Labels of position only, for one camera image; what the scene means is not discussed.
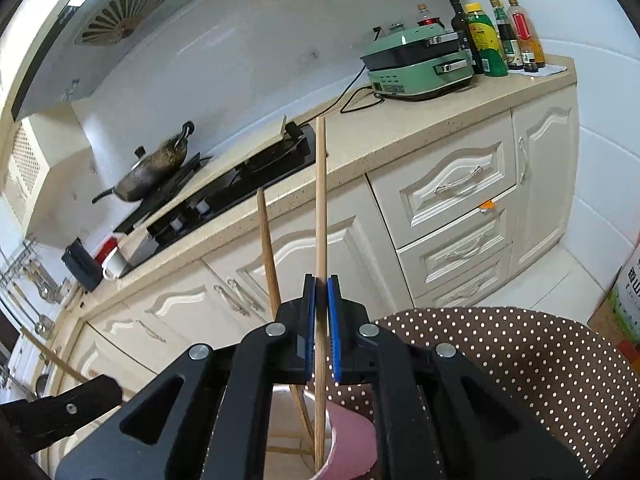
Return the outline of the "wooden chopstick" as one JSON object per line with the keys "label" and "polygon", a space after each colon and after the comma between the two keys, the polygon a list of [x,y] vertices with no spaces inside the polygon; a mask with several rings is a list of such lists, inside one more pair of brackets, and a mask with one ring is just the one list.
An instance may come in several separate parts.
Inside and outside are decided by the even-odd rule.
{"label": "wooden chopstick", "polygon": [[314,451],[311,448],[286,448],[285,446],[271,446],[266,447],[267,453],[278,453],[286,455],[308,455],[313,456]]}
{"label": "wooden chopstick", "polygon": [[326,276],[328,238],[326,237],[326,118],[316,119],[316,293],[314,299],[314,466],[324,463],[326,428]]}
{"label": "wooden chopstick", "polygon": [[[270,309],[272,316],[275,318],[277,316],[278,309],[282,300],[276,265],[274,264],[273,258],[265,192],[262,188],[258,188],[256,198],[258,207],[260,242],[262,243],[262,263],[264,264],[265,268]],[[310,443],[314,443],[314,428],[312,428],[308,410],[304,401],[303,388],[300,385],[290,385],[290,391],[298,419],[303,426],[304,435],[308,438]]]}
{"label": "wooden chopstick", "polygon": [[65,349],[55,352],[48,348],[26,328],[21,329],[21,334],[62,374],[60,380],[53,379],[54,392],[64,390],[64,382],[79,385],[106,375],[118,382],[128,401],[155,377],[153,372],[88,325],[78,332],[67,353]]}

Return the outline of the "pink cylindrical utensil holder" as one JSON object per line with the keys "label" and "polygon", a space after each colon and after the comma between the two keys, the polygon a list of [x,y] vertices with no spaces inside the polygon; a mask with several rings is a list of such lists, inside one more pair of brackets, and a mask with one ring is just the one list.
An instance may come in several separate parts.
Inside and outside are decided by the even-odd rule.
{"label": "pink cylindrical utensil holder", "polygon": [[[312,448],[304,435],[290,388],[273,388],[267,446]],[[314,456],[267,453],[266,479],[356,479],[376,463],[375,429],[369,419],[329,402],[326,404],[326,454],[317,472]]]}

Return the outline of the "brown polka dot tablecloth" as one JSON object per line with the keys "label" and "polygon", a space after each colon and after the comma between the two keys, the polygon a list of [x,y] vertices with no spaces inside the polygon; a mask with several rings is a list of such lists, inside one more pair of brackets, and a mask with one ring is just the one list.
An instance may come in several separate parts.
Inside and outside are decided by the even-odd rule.
{"label": "brown polka dot tablecloth", "polygon": [[589,478],[638,478],[639,378],[588,326],[517,307],[410,309],[375,323],[415,347],[455,346],[528,408]]}

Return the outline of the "black electric kettle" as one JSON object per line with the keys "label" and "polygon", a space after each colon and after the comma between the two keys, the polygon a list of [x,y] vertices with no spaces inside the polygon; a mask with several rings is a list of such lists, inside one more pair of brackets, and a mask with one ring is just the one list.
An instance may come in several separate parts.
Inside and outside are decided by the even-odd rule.
{"label": "black electric kettle", "polygon": [[93,292],[103,281],[102,266],[87,252],[78,237],[65,247],[61,260],[86,292]]}

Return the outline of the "white mug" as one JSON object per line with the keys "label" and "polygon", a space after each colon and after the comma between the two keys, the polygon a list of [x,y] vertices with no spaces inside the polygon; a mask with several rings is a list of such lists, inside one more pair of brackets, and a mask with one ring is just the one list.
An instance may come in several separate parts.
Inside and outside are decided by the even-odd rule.
{"label": "white mug", "polygon": [[107,281],[117,281],[128,268],[128,261],[116,246],[105,257],[102,263],[103,277]]}

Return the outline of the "base cabinets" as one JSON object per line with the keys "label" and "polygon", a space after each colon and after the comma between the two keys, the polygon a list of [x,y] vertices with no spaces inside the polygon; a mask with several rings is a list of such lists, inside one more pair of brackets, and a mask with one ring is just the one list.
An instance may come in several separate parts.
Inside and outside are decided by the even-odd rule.
{"label": "base cabinets", "polygon": [[259,479],[268,432],[311,443],[311,479],[576,477],[577,463],[461,345],[472,306],[564,234],[577,90],[531,81],[395,104],[314,128],[311,165],[276,185],[273,240],[250,206],[190,230],[142,289],[103,284],[63,351],[60,479]]}

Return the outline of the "red box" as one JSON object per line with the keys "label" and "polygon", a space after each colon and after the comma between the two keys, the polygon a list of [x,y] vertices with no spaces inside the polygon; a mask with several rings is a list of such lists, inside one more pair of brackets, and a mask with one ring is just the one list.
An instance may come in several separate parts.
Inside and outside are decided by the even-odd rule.
{"label": "red box", "polygon": [[102,264],[111,251],[118,246],[118,239],[114,236],[107,237],[96,250],[93,259]]}

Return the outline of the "rice bag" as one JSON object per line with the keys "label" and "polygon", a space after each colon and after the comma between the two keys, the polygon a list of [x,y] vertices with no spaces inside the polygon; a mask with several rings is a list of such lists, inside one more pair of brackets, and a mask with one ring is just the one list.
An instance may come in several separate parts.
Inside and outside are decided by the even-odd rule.
{"label": "rice bag", "polygon": [[615,281],[588,321],[635,368],[639,368],[639,246],[618,271]]}

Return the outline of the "upper lattice cabinet left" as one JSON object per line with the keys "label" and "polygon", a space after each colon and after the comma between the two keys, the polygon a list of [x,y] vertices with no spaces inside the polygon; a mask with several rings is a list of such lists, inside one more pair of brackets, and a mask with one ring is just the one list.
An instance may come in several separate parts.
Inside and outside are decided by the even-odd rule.
{"label": "upper lattice cabinet left", "polygon": [[17,122],[9,135],[1,194],[20,232],[29,236],[91,156],[91,146],[68,103]]}

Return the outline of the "black wok with lid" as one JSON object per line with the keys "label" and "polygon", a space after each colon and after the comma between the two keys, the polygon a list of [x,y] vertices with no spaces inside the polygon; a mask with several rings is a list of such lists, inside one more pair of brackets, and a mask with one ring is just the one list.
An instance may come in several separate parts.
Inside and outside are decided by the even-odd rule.
{"label": "black wok with lid", "polygon": [[134,203],[143,200],[166,183],[181,168],[188,154],[189,136],[195,126],[190,120],[185,122],[181,131],[160,144],[153,153],[148,154],[143,146],[135,151],[138,160],[114,186],[93,197],[96,204],[102,198],[114,195],[123,202]]}

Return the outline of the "green electric grill appliance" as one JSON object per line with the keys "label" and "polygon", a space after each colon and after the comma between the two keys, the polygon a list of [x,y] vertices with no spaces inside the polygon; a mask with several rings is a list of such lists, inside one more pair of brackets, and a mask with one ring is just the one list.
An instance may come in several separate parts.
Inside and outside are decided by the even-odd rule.
{"label": "green electric grill appliance", "polygon": [[474,76],[456,32],[437,23],[393,32],[361,57],[373,90],[384,98],[421,101],[466,86]]}

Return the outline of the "dark soy sauce bottle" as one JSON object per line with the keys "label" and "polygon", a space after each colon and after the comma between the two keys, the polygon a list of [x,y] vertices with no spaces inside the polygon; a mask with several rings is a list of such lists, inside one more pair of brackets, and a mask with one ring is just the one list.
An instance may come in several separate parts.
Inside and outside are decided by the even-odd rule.
{"label": "dark soy sauce bottle", "polygon": [[504,10],[500,0],[489,0],[489,3],[491,4],[492,10],[494,10],[502,50],[506,57],[506,65],[509,70],[522,70],[524,68],[524,62],[520,45],[506,15],[506,10]]}

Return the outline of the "green yellow oil bottle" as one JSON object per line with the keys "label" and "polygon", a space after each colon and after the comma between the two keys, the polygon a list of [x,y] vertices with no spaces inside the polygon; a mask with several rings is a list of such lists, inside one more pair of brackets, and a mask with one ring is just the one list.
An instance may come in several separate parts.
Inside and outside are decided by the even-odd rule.
{"label": "green yellow oil bottle", "polygon": [[489,16],[477,3],[465,6],[466,22],[480,55],[484,74],[489,77],[504,77],[508,74],[506,61],[501,52],[501,42]]}

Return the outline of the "red label vinegar bottle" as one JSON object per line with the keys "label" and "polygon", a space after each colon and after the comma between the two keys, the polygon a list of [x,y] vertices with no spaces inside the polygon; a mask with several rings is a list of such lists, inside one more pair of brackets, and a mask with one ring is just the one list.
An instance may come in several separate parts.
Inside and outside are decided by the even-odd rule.
{"label": "red label vinegar bottle", "polygon": [[533,53],[538,67],[546,66],[544,50],[539,41],[535,26],[527,11],[520,6],[518,0],[508,0],[509,9],[506,11],[514,29],[521,51],[529,50]]}

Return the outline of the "dark glass sauce bottle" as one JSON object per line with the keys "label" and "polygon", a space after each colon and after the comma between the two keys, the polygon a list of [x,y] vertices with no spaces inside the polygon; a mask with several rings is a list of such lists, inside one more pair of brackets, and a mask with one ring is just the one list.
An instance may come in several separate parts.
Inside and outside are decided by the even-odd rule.
{"label": "dark glass sauce bottle", "polygon": [[449,0],[454,9],[454,17],[451,19],[451,27],[458,34],[463,50],[469,55],[474,73],[481,75],[484,67],[477,47],[474,44],[466,14],[460,0]]}

